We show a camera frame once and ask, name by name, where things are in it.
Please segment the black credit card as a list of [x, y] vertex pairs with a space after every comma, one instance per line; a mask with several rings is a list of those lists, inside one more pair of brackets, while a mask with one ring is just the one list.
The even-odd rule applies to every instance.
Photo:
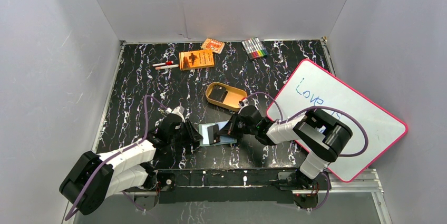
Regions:
[[209, 127], [207, 127], [207, 133], [208, 133], [208, 142], [209, 145], [220, 143], [220, 135], [219, 135], [219, 125], [214, 124]]

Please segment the tan oval tray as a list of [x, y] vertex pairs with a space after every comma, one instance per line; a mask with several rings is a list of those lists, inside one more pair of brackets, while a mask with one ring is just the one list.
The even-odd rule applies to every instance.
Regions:
[[[228, 94], [226, 95], [226, 98], [223, 101], [223, 103], [217, 102], [209, 98], [209, 94], [211, 93], [214, 85], [221, 85], [227, 89]], [[240, 110], [239, 102], [245, 99], [247, 96], [248, 94], [244, 90], [220, 82], [210, 83], [205, 92], [205, 97], [209, 103], [233, 112], [238, 112]]]

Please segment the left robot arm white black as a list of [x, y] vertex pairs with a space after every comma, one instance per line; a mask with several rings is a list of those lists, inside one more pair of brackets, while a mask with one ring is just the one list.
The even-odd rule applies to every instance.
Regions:
[[149, 163], [157, 151], [198, 144], [203, 139], [183, 111], [182, 106], [169, 109], [157, 127], [147, 128], [142, 139], [126, 147], [100, 154], [83, 153], [59, 187], [72, 205], [66, 220], [77, 212], [91, 214], [106, 198], [126, 189], [155, 188], [158, 177]]

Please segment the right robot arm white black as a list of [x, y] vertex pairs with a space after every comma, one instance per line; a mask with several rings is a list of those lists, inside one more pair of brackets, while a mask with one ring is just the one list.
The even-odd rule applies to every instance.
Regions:
[[262, 116], [253, 105], [242, 104], [225, 126], [213, 132], [216, 137], [241, 139], [253, 135], [263, 145], [302, 140], [308, 154], [294, 172], [281, 172], [272, 185], [282, 191], [310, 189], [309, 194], [298, 194], [294, 203], [308, 212], [320, 208], [332, 188], [327, 167], [341, 156], [353, 133], [322, 108], [312, 106], [297, 117], [286, 121]]

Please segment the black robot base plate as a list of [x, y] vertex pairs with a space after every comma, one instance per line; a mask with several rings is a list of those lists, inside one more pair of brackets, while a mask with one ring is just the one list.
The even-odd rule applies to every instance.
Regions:
[[272, 201], [312, 211], [325, 203], [331, 188], [326, 171], [309, 179], [297, 168], [159, 169], [145, 185], [125, 192], [154, 196], [159, 204]]

